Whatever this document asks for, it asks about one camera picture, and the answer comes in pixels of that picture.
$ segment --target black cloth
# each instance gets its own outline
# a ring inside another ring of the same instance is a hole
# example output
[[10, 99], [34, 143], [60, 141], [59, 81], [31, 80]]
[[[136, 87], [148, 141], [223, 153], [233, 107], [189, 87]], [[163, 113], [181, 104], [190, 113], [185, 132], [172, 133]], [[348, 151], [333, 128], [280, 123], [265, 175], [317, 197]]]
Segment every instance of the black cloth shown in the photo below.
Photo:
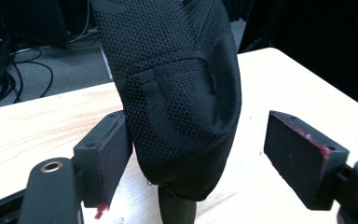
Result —
[[92, 0], [103, 50], [146, 178], [204, 200], [241, 112], [241, 81], [220, 0]]

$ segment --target gray floor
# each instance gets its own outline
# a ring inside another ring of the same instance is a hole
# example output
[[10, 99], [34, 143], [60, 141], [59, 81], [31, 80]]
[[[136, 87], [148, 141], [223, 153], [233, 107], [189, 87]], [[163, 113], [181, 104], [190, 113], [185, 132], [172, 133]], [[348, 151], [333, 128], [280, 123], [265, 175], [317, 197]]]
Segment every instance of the gray floor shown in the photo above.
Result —
[[[237, 47], [241, 42], [245, 25], [246, 22], [244, 21], [231, 23]], [[100, 43], [98, 39], [95, 43], [94, 41], [95, 39], [89, 39], [75, 42], [73, 43], [75, 47], [71, 49], [41, 49], [41, 56], [33, 62], [45, 64], [53, 72], [52, 85], [46, 96], [79, 90], [111, 81], [103, 62]], [[38, 53], [39, 51], [35, 49], [19, 53], [16, 55], [15, 61], [31, 60]], [[18, 68], [23, 79], [21, 101], [38, 99], [50, 82], [51, 75], [49, 70], [35, 63], [19, 63]], [[9, 65], [7, 72], [16, 79], [18, 89], [20, 80], [14, 66]], [[15, 98], [16, 94], [12, 92], [0, 102], [0, 106], [13, 104]]]

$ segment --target table surface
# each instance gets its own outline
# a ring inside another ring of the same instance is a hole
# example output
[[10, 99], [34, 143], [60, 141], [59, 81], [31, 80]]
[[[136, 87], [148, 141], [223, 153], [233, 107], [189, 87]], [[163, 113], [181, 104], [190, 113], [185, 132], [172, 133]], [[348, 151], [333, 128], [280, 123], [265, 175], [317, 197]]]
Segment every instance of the table surface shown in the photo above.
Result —
[[[308, 211], [263, 154], [270, 110], [306, 121], [358, 161], [358, 103], [276, 49], [239, 55], [242, 111], [227, 168], [198, 203], [196, 223], [336, 223], [332, 211]], [[0, 107], [0, 199], [24, 189], [31, 169], [73, 147], [105, 115], [122, 109], [113, 83]], [[86, 223], [161, 223], [157, 189], [133, 154], [109, 212]]]

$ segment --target light wood tabletop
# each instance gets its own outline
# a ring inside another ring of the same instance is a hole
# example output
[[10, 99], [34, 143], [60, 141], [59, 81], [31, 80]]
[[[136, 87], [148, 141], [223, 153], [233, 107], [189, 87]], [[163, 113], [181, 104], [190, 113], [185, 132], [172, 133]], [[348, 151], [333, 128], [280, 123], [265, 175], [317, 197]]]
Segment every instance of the light wood tabletop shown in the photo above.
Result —
[[[263, 154], [270, 110], [306, 121], [358, 161], [358, 103], [276, 49], [239, 55], [242, 111], [226, 170], [198, 203], [196, 223], [336, 223], [332, 211], [308, 211]], [[39, 162], [73, 156], [73, 147], [105, 115], [121, 109], [113, 83], [0, 107], [0, 199], [24, 189]], [[86, 223], [161, 223], [157, 189], [133, 154], [110, 210]]]

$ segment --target black mesh fabric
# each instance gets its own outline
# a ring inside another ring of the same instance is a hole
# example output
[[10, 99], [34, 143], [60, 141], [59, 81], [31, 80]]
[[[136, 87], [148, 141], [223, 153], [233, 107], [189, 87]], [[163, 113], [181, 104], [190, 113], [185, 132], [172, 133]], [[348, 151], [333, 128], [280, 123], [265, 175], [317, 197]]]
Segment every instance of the black mesh fabric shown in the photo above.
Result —
[[93, 0], [140, 167], [165, 191], [204, 200], [226, 166], [241, 81], [220, 0]]

